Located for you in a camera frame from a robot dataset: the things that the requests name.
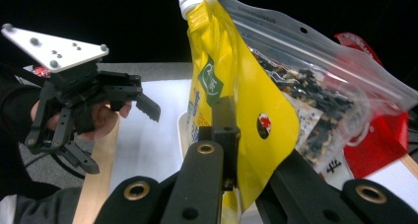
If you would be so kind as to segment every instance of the clear plastic bag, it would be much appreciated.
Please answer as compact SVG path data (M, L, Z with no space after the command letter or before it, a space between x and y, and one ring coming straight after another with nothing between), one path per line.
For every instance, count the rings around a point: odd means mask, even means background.
M396 115L418 93L373 58L339 45L282 13L219 0L301 124L296 149L321 172L374 116Z

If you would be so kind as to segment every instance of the white metal plate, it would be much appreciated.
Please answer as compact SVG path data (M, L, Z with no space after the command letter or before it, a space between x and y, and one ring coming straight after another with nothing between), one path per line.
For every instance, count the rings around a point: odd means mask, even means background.
M57 73L108 54L102 45L54 37L4 25L4 37L22 49L51 73Z

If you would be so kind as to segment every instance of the yellow pouch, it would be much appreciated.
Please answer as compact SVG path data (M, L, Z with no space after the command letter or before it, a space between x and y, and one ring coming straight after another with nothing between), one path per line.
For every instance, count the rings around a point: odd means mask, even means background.
M233 96L241 131L237 184L242 197L227 192L223 207L241 215L294 149L299 120L217 0L204 0L187 14L187 22L193 60L188 142L197 141L200 126L211 125L211 105L220 97ZM257 121L261 119L269 130L266 138L258 133Z

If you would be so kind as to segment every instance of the red bag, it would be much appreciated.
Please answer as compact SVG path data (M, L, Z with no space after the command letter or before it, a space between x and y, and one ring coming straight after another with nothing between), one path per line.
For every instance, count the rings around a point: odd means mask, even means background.
M350 33L337 34L342 45L362 50L378 64L379 58L369 45ZM361 135L344 148L344 157L354 178L363 178L406 154L408 149L408 113L398 116L379 115Z

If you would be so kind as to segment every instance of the gray floor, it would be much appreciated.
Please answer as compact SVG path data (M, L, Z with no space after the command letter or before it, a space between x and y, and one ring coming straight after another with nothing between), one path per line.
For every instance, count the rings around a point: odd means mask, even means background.
M191 78L190 63L118 63L118 64L99 64L101 70L124 72L128 74L139 74L142 81L172 80ZM410 132L410 141L418 141L418 133ZM86 151L92 151L94 144L78 141L79 145ZM418 145L410 145L410 151L418 149ZM25 163L28 163L37 156L32 155L28 149L21 145L22 156ZM412 155L418 161L418 152ZM59 187L80 187L83 180L78 179L53 161L50 156L43 157L28 167L31 177L35 181L50 183Z

